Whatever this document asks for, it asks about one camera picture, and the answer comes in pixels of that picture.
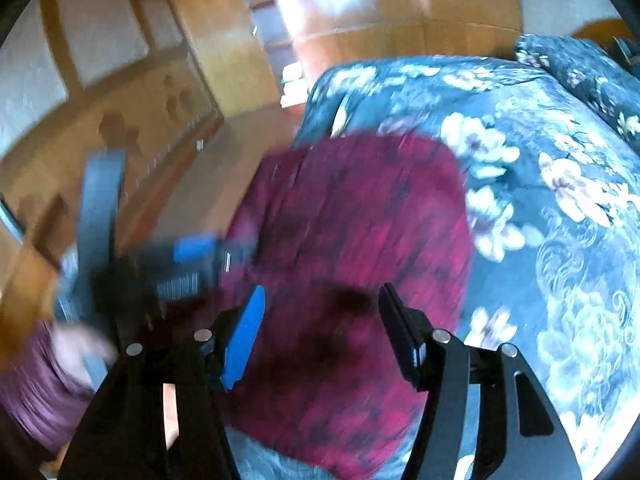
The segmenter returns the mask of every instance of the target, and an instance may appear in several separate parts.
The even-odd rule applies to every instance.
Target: cabinet door
[[[222,113],[231,117],[280,102],[246,0],[172,0]]]

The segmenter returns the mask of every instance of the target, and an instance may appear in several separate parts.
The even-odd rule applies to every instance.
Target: wooden floor
[[[290,145],[302,112],[273,107],[228,120],[175,187],[152,237],[225,233],[264,153]]]

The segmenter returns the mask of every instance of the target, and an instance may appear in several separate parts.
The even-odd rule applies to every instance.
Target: floral bedsheet
[[[526,45],[518,56],[535,66],[434,56],[332,68],[294,143],[413,133],[456,153],[477,250],[458,336],[519,346],[590,480],[640,412],[640,158],[628,143],[638,115],[626,103],[612,128],[597,102],[563,87],[590,75],[566,72],[560,84],[549,57]],[[477,419],[459,478],[476,433]]]

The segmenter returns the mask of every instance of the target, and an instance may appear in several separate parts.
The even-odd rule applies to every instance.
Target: floral pillow
[[[640,81],[599,46],[589,40],[525,34],[515,50],[520,63],[549,72],[640,154]]]

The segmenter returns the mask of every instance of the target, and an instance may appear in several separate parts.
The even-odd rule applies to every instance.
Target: silver screw
[[[501,349],[502,353],[507,357],[516,357],[516,355],[518,355],[518,349],[511,343],[505,343],[504,345],[502,345]]]
[[[131,343],[127,346],[127,355],[130,357],[135,357],[136,355],[140,355],[142,353],[142,345],[140,343]]]
[[[198,330],[196,333],[193,334],[193,338],[199,343],[204,343],[205,341],[208,341],[209,339],[211,339],[212,336],[213,334],[211,333],[211,330],[209,330],[208,328],[201,328],[200,330]]]
[[[451,334],[441,328],[434,330],[431,337],[433,337],[434,341],[437,341],[438,343],[447,344],[451,341]]]

